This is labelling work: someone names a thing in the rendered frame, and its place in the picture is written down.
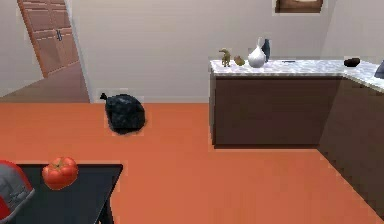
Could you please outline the olive green animal figurine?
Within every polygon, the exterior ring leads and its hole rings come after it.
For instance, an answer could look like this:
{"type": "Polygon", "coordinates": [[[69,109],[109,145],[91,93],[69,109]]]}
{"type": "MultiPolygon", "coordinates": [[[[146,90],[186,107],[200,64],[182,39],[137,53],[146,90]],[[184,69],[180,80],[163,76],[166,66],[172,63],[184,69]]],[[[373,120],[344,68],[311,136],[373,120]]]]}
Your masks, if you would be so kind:
{"type": "Polygon", "coordinates": [[[222,57],[222,65],[224,67],[230,67],[230,57],[231,57],[231,54],[230,52],[225,49],[225,48],[222,48],[221,50],[219,50],[219,52],[222,52],[224,55],[222,57]]]}

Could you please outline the black rubbish bag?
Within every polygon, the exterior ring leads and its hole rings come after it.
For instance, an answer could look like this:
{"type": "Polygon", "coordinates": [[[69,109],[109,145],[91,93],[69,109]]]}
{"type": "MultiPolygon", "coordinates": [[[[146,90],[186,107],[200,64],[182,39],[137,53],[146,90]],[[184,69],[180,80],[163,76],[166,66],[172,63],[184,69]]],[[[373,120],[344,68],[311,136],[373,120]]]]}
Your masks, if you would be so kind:
{"type": "Polygon", "coordinates": [[[128,94],[118,94],[108,97],[105,93],[100,95],[105,101],[105,112],[110,129],[125,135],[140,131],[145,125],[145,109],[141,102],[128,94]]]}

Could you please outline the brown counter with marble top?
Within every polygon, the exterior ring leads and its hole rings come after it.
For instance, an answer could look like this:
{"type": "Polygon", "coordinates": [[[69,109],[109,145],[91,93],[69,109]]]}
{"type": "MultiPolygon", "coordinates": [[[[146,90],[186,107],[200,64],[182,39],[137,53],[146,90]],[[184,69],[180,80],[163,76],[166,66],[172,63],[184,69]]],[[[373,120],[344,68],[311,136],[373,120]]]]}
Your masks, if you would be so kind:
{"type": "Polygon", "coordinates": [[[216,148],[316,149],[384,220],[384,75],[340,60],[210,63],[216,148]]]}

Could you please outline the white vase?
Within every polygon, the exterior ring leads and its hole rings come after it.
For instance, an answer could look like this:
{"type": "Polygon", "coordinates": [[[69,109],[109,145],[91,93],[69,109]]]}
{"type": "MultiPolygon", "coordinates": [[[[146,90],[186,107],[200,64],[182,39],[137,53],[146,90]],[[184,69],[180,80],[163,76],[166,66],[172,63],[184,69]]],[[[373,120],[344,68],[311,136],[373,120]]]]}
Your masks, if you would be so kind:
{"type": "Polygon", "coordinates": [[[248,55],[248,63],[252,68],[261,68],[265,64],[266,56],[260,43],[261,37],[258,38],[256,48],[248,55]]]}

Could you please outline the dark blue vase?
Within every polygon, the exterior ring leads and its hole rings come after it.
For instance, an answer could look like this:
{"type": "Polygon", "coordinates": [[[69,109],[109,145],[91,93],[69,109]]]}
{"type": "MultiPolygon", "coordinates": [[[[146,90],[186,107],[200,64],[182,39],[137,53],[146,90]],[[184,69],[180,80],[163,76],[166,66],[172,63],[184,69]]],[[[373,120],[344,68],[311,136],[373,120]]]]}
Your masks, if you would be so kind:
{"type": "Polygon", "coordinates": [[[262,51],[265,54],[265,62],[268,62],[269,57],[270,57],[270,42],[268,39],[264,41],[264,44],[262,46],[262,51]]]}

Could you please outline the red tomato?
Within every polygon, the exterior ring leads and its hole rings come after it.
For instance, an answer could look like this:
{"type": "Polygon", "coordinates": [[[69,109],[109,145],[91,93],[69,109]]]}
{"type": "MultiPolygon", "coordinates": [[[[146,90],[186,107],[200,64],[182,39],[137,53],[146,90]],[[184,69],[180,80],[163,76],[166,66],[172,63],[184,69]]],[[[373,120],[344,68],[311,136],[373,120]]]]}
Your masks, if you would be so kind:
{"type": "Polygon", "coordinates": [[[78,165],[70,157],[58,157],[42,169],[44,183],[52,190],[70,186],[78,177],[78,165]]]}

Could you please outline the black table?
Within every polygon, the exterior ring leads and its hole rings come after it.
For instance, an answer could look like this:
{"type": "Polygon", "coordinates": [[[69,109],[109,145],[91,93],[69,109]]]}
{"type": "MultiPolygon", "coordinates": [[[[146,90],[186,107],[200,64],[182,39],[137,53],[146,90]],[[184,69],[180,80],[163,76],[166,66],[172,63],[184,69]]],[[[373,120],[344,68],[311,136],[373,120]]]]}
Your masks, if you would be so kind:
{"type": "Polygon", "coordinates": [[[9,224],[117,224],[110,197],[122,164],[80,164],[77,180],[55,191],[42,178],[44,164],[21,164],[35,193],[9,224]]]}

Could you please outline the brown panelled room door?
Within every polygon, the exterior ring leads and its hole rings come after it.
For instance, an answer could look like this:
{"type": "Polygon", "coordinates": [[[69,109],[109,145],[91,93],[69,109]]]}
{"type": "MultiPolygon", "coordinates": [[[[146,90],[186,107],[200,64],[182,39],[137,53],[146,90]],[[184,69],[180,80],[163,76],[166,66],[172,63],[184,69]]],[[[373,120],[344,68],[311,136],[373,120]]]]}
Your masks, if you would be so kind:
{"type": "Polygon", "coordinates": [[[44,78],[79,61],[65,0],[17,3],[44,78]],[[62,41],[56,30],[60,30],[62,41]]]}

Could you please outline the dark blue grey object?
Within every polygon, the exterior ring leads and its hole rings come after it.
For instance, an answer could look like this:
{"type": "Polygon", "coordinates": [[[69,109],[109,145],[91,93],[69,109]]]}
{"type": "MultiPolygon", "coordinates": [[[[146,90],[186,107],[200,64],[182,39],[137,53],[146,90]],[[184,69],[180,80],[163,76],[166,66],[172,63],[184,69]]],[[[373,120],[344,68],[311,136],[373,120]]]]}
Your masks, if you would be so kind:
{"type": "Polygon", "coordinates": [[[379,79],[384,79],[384,60],[381,62],[381,64],[377,68],[374,77],[379,79]]]}

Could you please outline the red and grey rounded object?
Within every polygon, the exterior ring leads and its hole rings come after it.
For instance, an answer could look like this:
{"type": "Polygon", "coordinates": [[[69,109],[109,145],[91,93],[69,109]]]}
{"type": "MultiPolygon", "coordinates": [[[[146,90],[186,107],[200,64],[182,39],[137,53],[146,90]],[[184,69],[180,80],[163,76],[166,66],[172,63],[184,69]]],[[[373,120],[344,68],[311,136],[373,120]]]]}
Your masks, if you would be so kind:
{"type": "Polygon", "coordinates": [[[22,168],[0,160],[0,224],[9,224],[34,194],[35,189],[22,168]]]}

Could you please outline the brown framed wall picture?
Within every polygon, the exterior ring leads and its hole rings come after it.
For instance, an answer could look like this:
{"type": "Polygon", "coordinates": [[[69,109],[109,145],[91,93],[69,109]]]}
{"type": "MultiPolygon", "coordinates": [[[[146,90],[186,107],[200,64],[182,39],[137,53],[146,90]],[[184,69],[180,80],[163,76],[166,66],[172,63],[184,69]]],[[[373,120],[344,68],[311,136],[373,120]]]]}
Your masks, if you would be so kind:
{"type": "Polygon", "coordinates": [[[320,13],[323,0],[276,0],[276,13],[320,13]]]}

